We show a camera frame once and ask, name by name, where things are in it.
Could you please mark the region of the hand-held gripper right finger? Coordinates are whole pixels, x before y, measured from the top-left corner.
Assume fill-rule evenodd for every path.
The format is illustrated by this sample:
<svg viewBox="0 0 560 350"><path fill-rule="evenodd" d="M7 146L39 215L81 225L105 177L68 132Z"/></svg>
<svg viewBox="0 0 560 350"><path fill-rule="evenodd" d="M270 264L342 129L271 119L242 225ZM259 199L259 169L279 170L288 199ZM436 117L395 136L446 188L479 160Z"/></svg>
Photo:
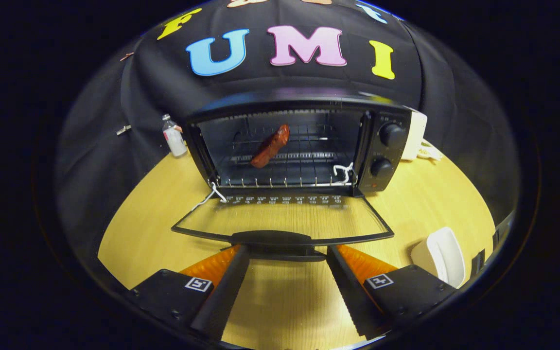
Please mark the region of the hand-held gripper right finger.
<svg viewBox="0 0 560 350"><path fill-rule="evenodd" d="M331 245L326 255L356 331L368 340L405 331L457 292L416 264L397 268L348 245Z"/></svg>

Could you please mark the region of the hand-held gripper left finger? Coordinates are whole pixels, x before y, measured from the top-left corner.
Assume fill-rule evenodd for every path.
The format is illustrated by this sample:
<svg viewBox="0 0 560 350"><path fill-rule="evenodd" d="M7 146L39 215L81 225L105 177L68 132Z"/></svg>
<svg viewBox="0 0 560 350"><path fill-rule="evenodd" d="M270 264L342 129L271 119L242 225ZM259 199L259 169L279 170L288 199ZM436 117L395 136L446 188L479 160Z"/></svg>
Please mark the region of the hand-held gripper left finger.
<svg viewBox="0 0 560 350"><path fill-rule="evenodd" d="M221 341L249 257L246 246L235 245L180 272L160 269L129 290L127 299L165 326Z"/></svg>

